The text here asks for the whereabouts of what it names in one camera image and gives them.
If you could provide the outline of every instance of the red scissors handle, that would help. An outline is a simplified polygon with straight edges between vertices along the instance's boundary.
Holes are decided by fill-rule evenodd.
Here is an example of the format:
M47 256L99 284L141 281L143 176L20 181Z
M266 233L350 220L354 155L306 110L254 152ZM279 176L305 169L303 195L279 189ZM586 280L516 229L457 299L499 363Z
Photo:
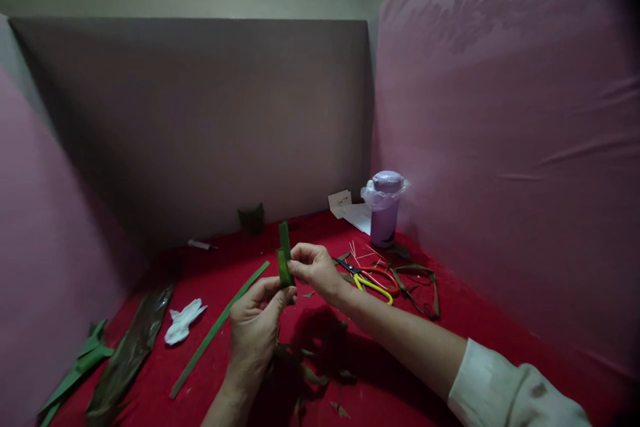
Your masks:
M381 289L386 290L387 292L389 292L389 294L392 297L395 297L396 295L398 295L400 293L400 287L398 287L398 283L395 281L395 278L393 278L393 276L391 274L388 274L384 270L380 270L380 269L377 269L377 268L374 268L374 267L360 267L360 270L362 271L360 273L360 275L366 276L369 280L371 280L378 287L380 287ZM387 280L389 280L390 285L386 285L386 286L382 285L380 282L378 282L375 279L375 277L373 277L372 274L378 274L378 275L385 276L387 278Z

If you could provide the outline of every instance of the gray backdrop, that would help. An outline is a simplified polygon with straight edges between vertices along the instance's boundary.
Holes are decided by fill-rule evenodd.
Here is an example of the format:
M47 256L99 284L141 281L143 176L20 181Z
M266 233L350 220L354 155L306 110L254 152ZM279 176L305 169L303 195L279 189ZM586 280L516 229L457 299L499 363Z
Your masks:
M69 155L147 248L359 192L373 86L364 21L14 19Z

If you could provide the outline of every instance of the red cloth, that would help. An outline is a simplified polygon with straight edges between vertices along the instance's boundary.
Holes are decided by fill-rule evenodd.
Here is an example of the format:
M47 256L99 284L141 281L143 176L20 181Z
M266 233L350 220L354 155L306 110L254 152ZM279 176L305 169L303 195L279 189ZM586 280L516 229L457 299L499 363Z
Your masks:
M348 252L351 240L355 241L359 255L363 255L365 245L369 243L366 235L345 220L335 219L329 212L294 219L289 222L289 230L291 245L297 242L323 244L332 256ZM415 263L436 272L441 305L441 320L438 322L443 327L497 350L515 365L525 362L533 364L560 392L582 405L595 426L611 420L617 404L608 392L574 369L539 338L480 298L469 286L423 253L415 243L402 235L397 236L397 241L407 245ZM125 411L122 426L200 425L227 368L230 347L228 323L213 339L175 400L169 399L171 387L218 315L249 276L265 260L269 260L271 265L264 276L277 275L275 250L279 247L279 235L275 224L267 226L265 232L255 238L232 234L216 239L214 244L219 249L212 252L195 248L165 252L107 325L107 345L115 348L133 319L140 299L153 284L164 282L167 272L180 262L179 280L169 307L182 310L195 298L201 298L203 304L209 306L191 325L189 337L172 348L164 343L164 335L171 325L167 312L155 348L126 397L130 405ZM367 257L361 262L373 258ZM402 278L407 286L413 285L413 276L402 275ZM311 298L302 296L311 290L309 286L299 285L297 305L287 308L283 314L280 340L316 350L324 333L345 317L330 308L319 295ZM419 286L414 296L418 302L431 303L433 287ZM406 299L399 298L394 305L416 313ZM331 382L326 392L318 391L317 388L308 387L298 375L287 369L278 370L258 394L249 424L297 425L293 419L293 407L298 395L304 394L312 399L307 403L303 422L306 427L328 424L352 427L459 425L444 402L352 322L349 322L346 341L331 346L328 357L315 368L322 373L323 366L335 365L336 362L358 377L356 384L343 386L339 392L338 383ZM84 413L103 369L104 365L58 411L54 426L85 425ZM338 401L339 395L342 405L351 416L350 420L338 417L329 404L330 401Z

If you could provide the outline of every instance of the purple water bottle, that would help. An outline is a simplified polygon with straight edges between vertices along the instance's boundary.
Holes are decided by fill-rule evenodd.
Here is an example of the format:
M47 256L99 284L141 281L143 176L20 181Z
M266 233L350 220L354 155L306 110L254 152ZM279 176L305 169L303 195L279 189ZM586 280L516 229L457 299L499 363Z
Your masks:
M408 186L409 182L402 175L385 170L376 173L362 189L361 195L371 207L371 243L374 246L393 247L400 196Z

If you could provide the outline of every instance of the plastic bag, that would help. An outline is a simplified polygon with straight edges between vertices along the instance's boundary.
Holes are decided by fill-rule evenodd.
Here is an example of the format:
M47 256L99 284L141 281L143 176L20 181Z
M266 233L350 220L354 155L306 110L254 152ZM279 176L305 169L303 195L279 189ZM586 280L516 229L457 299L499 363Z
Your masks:
M374 178L378 177L377 181L384 181L385 180L384 177L380 178L381 174L384 175L386 174L386 172L380 172L376 174ZM376 190L375 186L373 185L373 180L369 180L367 182L367 186L363 187L362 190L360 191L360 196L365 200L367 205L371 207L371 210L379 211L379 210L384 210L391 207L393 203L396 202L405 193L407 188L409 188L410 186L411 186L411 182L409 182L409 180L405 178L402 178L402 186L397 191L384 192L384 191Z

